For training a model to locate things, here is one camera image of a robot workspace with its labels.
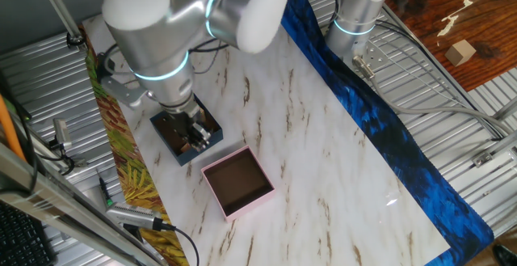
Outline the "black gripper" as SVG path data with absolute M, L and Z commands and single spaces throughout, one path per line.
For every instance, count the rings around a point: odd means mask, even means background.
M 200 125 L 201 114 L 196 112 L 189 116 L 185 112 L 168 113 L 173 129 L 180 137 L 187 139 L 189 147 L 196 151 L 205 150 L 210 144 L 211 133 Z

